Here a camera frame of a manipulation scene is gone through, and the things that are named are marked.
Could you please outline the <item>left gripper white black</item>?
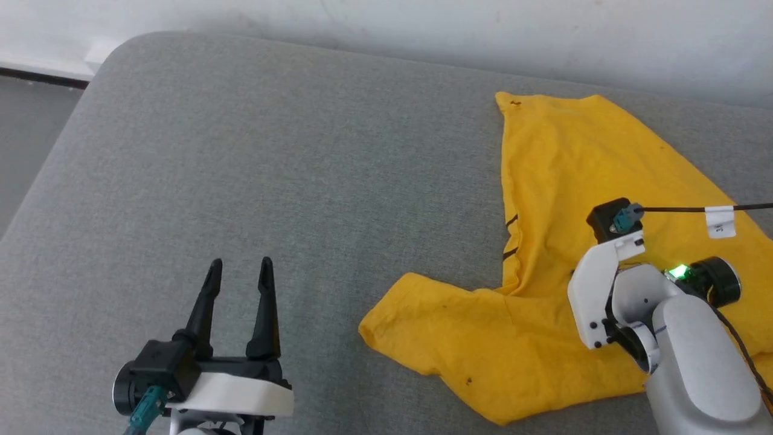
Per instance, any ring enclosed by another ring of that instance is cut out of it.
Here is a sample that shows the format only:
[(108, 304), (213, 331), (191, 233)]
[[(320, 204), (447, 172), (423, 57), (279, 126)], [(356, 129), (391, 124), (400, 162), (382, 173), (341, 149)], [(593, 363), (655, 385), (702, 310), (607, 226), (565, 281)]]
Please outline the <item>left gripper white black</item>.
[[(211, 327), (222, 276), (223, 261), (215, 259), (185, 327), (172, 336), (190, 344), (196, 359), (213, 357)], [(166, 405), (170, 411), (168, 435), (263, 435), (267, 421), (292, 416), (295, 397), (278, 360), (278, 304), (269, 257), (260, 264), (258, 291), (257, 316), (246, 347), (248, 359), (221, 358), (205, 363), (187, 398)]]

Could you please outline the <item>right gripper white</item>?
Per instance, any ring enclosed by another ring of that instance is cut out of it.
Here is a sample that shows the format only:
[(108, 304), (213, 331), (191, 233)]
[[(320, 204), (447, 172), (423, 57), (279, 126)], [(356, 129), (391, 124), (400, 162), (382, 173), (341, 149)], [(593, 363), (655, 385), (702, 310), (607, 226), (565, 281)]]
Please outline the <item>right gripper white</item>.
[(633, 232), (592, 246), (578, 262), (569, 279), (568, 300), (579, 337), (588, 349), (608, 344), (607, 324), (616, 321), (607, 305), (618, 267), (644, 251), (643, 232)]

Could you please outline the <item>yellow cartoon print shirt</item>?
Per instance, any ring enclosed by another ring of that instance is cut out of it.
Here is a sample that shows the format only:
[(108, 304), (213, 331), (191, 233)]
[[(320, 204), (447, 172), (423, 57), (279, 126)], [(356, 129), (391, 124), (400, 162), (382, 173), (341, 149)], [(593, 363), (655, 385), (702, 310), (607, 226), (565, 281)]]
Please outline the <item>yellow cartoon print shirt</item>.
[[(497, 289), (401, 277), (360, 322), (365, 343), (505, 425), (583, 402), (645, 393), (647, 375), (618, 344), (588, 349), (568, 300), (597, 244), (591, 210), (618, 198), (644, 207), (717, 207), (731, 199), (645, 124), (604, 97), (495, 96), (504, 118), (501, 182), (510, 237)], [(740, 279), (722, 306), (773, 405), (773, 240), (745, 211), (736, 237), (710, 239), (704, 214), (646, 213), (645, 251), (622, 267), (674, 269), (717, 256)]]

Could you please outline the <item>grey fabric sofa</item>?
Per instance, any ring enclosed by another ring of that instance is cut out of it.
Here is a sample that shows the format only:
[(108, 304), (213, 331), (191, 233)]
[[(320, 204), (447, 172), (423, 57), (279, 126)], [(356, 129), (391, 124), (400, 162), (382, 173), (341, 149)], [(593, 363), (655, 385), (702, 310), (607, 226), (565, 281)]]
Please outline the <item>grey fabric sofa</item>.
[(739, 202), (773, 198), (773, 109), (201, 33), (107, 58), (0, 239), (0, 435), (121, 435), (119, 369), (185, 326), (223, 259), (212, 342), (243, 355), (273, 260), (282, 435), (655, 435), (643, 396), (498, 427), (368, 349), (403, 273), (497, 287), (495, 93), (629, 111)]

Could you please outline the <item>black baseboard strip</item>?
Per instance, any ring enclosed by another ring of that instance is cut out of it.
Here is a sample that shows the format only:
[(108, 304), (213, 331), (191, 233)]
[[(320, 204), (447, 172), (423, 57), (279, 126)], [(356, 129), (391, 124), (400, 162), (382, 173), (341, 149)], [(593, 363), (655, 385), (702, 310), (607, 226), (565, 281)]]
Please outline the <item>black baseboard strip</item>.
[(0, 67), (0, 77), (16, 78), (33, 83), (47, 83), (48, 85), (54, 86), (66, 86), (67, 88), (74, 88), (77, 90), (85, 90), (89, 85), (88, 80), (52, 76), (49, 74), (41, 74), (40, 72), (19, 71), (18, 69), (11, 69), (8, 67)]

